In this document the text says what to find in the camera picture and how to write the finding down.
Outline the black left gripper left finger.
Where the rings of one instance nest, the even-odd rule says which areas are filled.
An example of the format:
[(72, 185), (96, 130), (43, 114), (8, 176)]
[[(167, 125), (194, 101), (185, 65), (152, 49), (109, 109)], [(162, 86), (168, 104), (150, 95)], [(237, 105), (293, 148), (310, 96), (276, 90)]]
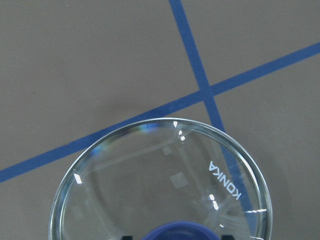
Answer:
[(125, 235), (121, 237), (121, 240), (133, 240), (133, 237), (131, 235)]

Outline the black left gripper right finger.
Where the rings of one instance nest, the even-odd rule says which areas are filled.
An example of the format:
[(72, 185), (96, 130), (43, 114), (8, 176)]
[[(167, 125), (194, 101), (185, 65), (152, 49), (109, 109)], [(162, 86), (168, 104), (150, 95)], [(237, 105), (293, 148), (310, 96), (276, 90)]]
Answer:
[(233, 235), (225, 234), (221, 236), (221, 240), (235, 240)]

